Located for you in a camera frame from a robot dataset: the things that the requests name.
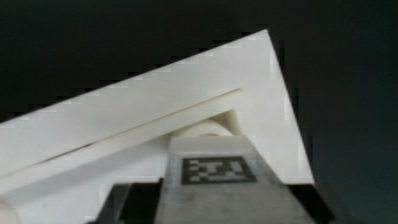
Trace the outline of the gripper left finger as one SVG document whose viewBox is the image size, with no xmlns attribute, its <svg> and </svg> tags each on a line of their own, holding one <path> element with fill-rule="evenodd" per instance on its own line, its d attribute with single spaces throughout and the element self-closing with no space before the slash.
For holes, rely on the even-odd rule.
<svg viewBox="0 0 398 224">
<path fill-rule="evenodd" d="M 116 184 L 96 224 L 155 224 L 162 183 Z"/>
</svg>

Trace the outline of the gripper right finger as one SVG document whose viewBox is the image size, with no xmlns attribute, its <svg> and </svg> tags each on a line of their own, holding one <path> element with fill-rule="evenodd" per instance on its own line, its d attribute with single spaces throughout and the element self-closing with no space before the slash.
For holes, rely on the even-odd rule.
<svg viewBox="0 0 398 224">
<path fill-rule="evenodd" d="M 324 187 L 318 184 L 288 184 L 288 189 L 315 223 L 348 224 L 350 221 L 347 220 L 336 200 L 331 198 Z"/>
</svg>

